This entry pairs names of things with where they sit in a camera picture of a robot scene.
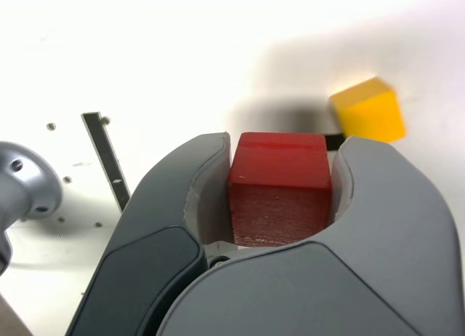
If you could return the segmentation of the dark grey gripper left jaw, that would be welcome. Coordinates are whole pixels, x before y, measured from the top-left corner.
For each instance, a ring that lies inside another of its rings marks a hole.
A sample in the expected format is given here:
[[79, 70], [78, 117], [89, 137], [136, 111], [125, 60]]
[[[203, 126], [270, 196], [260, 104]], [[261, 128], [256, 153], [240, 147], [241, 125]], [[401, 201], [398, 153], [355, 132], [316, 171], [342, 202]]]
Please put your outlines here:
[[205, 246], [232, 242], [230, 136], [199, 135], [140, 181], [68, 328], [69, 335], [155, 335], [208, 270]]

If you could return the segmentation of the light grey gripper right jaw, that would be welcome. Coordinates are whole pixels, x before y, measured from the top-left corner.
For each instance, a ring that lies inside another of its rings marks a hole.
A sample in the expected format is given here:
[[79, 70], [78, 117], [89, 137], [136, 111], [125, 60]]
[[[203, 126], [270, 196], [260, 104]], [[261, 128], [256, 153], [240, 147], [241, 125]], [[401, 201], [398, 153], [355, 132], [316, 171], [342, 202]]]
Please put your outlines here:
[[332, 224], [237, 251], [176, 299], [158, 333], [462, 335], [461, 250], [437, 188], [391, 145], [357, 137], [332, 179]]

